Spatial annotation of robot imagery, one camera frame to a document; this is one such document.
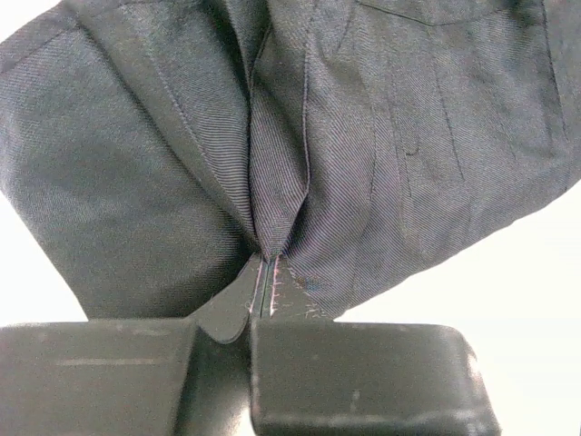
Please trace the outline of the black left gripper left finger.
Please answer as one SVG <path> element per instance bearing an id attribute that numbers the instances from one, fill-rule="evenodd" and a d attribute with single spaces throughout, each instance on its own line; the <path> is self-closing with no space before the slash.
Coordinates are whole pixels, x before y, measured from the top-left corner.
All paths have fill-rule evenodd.
<path id="1" fill-rule="evenodd" d="M 4 435 L 250 435 L 248 324 L 263 264 L 185 318 L 1 331 Z"/>

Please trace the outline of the black pleated skirt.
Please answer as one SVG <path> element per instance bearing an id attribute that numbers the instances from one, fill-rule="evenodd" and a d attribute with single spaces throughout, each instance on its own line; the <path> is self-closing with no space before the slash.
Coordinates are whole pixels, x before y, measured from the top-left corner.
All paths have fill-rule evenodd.
<path id="1" fill-rule="evenodd" d="M 1 189 L 91 318 L 255 253 L 337 317 L 579 178 L 577 1 L 63 1 L 1 45 Z"/>

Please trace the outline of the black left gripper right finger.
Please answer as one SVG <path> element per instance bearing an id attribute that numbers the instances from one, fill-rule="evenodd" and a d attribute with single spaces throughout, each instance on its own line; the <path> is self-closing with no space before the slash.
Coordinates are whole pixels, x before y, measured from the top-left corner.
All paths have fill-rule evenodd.
<path id="1" fill-rule="evenodd" d="M 436 324 L 335 322 L 282 260 L 261 262 L 250 318 L 259 435 L 498 435 L 476 355 Z"/>

